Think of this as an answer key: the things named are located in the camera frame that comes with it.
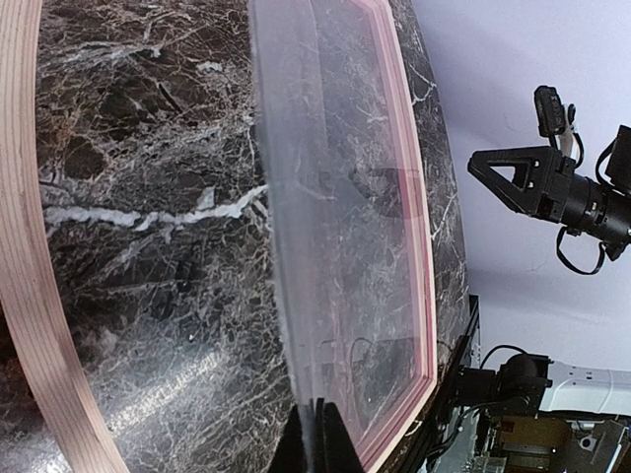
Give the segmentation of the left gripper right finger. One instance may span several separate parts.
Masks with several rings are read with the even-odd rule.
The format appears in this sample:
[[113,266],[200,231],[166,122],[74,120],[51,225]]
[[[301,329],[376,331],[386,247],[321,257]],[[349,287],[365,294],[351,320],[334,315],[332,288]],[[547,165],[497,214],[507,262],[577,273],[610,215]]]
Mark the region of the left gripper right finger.
[[337,406],[323,398],[315,404],[315,472],[364,472]]

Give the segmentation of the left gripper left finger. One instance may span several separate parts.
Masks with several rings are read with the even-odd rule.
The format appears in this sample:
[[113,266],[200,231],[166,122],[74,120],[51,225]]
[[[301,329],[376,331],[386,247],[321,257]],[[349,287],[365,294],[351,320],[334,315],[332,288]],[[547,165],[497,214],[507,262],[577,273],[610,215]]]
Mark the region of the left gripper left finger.
[[294,405],[267,468],[268,473],[307,473],[309,471],[306,434],[310,432],[312,405]]

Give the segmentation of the pink wooden picture frame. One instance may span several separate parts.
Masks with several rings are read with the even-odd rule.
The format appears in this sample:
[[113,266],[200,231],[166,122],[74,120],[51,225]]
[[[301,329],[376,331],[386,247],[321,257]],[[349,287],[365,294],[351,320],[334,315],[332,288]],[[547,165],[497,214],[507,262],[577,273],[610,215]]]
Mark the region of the pink wooden picture frame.
[[[1,468],[267,472],[301,398],[282,308],[254,1],[1,5]],[[408,1],[391,10],[419,147],[430,372],[363,438],[376,472],[438,378]]]

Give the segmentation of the clear acrylic sheet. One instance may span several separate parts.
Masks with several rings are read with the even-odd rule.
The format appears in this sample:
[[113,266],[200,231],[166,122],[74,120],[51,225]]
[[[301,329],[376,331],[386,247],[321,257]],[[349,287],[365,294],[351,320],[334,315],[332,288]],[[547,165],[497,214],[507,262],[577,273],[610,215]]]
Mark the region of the clear acrylic sheet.
[[296,387],[363,438],[400,423],[430,372],[419,147],[392,10],[250,8]]

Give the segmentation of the black front table rail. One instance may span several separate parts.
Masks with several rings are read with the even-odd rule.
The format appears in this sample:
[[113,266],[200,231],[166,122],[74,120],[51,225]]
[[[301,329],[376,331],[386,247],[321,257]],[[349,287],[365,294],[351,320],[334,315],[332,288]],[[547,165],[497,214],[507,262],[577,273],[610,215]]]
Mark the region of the black front table rail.
[[445,425],[456,406],[456,378],[463,367],[469,367],[474,359],[473,340],[479,328],[479,297],[468,296],[469,316],[466,329],[456,340],[456,345],[444,371],[444,378],[427,405],[428,410],[421,425],[401,443],[390,472],[417,472],[427,454],[443,442],[440,425]]

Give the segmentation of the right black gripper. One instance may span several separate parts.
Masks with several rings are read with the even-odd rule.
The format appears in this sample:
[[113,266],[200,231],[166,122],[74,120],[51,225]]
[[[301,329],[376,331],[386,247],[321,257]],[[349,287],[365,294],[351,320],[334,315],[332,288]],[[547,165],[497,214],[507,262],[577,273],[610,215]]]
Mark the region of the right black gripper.
[[562,160],[559,150],[546,146],[477,151],[467,164],[512,211],[561,226],[559,260],[567,259],[561,248],[565,236],[586,234],[598,240],[600,261],[615,261],[630,245],[630,128],[621,125],[600,154],[595,180],[575,168],[574,160]]

